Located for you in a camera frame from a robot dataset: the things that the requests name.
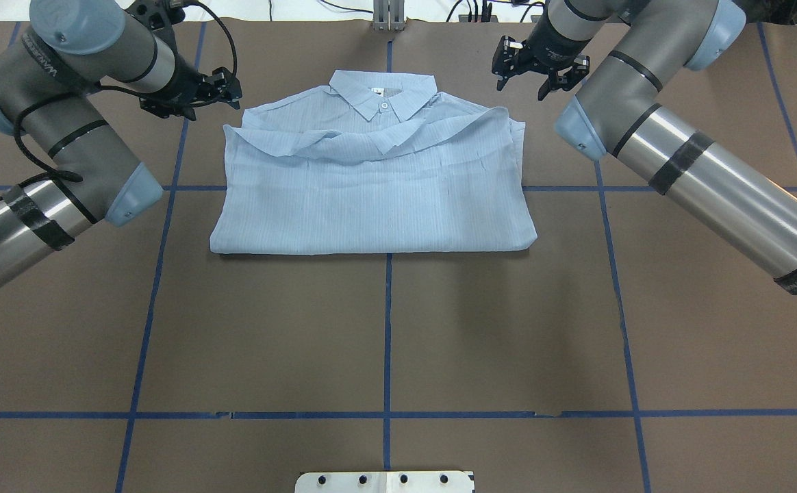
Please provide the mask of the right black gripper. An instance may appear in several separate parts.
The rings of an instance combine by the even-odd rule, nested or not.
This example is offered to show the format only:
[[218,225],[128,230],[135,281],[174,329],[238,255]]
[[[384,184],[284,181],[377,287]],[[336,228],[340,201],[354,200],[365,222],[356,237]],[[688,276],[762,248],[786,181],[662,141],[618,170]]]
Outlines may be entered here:
[[508,80],[526,72],[546,76],[538,90],[539,102],[553,92],[573,90],[590,74],[590,57],[578,55],[591,39],[574,40],[554,27],[536,27],[524,42],[502,36],[492,58],[496,90],[504,90]]

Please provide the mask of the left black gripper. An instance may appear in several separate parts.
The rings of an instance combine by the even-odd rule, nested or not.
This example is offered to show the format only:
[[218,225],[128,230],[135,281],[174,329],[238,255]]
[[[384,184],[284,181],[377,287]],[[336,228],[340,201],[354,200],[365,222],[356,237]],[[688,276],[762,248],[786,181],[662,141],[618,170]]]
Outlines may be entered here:
[[186,60],[179,58],[166,87],[140,98],[140,108],[158,118],[182,116],[188,121],[198,121],[202,108],[209,106],[241,109],[238,98],[241,96],[241,82],[225,66],[204,76]]

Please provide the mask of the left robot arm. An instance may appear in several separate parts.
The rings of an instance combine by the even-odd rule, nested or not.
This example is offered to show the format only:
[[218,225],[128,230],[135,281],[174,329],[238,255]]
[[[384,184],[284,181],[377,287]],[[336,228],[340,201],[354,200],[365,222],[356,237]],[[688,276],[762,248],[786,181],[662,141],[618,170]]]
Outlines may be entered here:
[[0,132],[39,173],[0,196],[0,287],[104,220],[122,227],[154,206],[160,181],[90,103],[114,91],[145,112],[195,121],[215,103],[238,108],[232,66],[199,72],[173,25],[199,1],[32,1],[29,27],[0,55]]

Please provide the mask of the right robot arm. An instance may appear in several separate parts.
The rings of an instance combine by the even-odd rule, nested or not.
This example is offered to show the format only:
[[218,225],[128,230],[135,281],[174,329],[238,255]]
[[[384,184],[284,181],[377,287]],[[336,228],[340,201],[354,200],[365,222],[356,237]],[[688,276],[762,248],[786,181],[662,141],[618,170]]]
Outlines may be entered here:
[[797,296],[797,198],[657,102],[745,25],[733,1],[548,1],[527,38],[500,38],[492,74],[499,90],[542,74],[539,100],[576,90],[555,122],[571,147],[611,154]]

